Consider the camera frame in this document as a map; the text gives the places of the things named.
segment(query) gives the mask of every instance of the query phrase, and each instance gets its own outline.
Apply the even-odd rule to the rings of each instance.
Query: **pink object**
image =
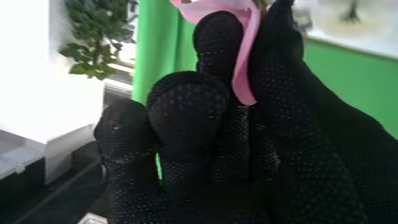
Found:
[[[197,24],[202,17],[216,11],[230,12],[239,20],[245,34],[234,65],[232,91],[241,104],[253,105],[255,99],[248,85],[246,65],[261,20],[261,13],[255,4],[252,0],[197,0],[186,4],[181,3],[181,0],[170,0],[170,3],[179,9],[184,19],[193,24]]]

